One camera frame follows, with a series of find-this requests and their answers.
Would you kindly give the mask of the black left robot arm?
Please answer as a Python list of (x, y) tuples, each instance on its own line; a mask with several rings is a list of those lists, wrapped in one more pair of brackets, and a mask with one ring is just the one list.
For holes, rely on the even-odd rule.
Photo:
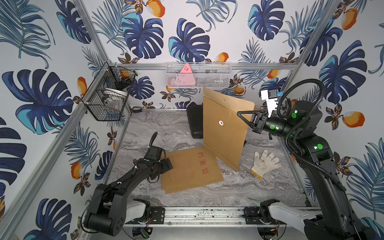
[(127, 218), (128, 197), (143, 181), (152, 183), (173, 169), (164, 149), (153, 145), (158, 133), (150, 140), (143, 158), (134, 160), (134, 167), (118, 180), (96, 187), (91, 202), (81, 216), (80, 226), (89, 234), (102, 233), (116, 236)]

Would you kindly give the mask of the brown kraft file bag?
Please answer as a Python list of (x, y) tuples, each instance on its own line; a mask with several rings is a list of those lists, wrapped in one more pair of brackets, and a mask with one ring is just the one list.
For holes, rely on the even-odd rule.
[(249, 129), (237, 113), (252, 111), (255, 104), (209, 88), (203, 88), (203, 92), (204, 147), (237, 172)]

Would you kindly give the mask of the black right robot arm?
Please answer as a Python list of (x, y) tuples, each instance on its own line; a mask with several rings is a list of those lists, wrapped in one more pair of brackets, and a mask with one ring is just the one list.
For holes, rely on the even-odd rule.
[[(319, 94), (314, 103), (298, 101), (288, 105), (288, 113), (280, 112), (288, 95), (301, 85), (318, 86)], [(306, 172), (321, 208), (321, 214), (303, 219), (297, 230), (309, 240), (373, 240), (375, 231), (365, 226), (349, 203), (346, 188), (336, 172), (336, 162), (328, 142), (314, 133), (322, 117), (318, 106), (326, 92), (317, 79), (306, 79), (294, 84), (280, 98), (276, 116), (267, 110), (239, 111), (242, 119), (255, 133), (269, 132), (270, 136), (284, 139), (289, 153)]]

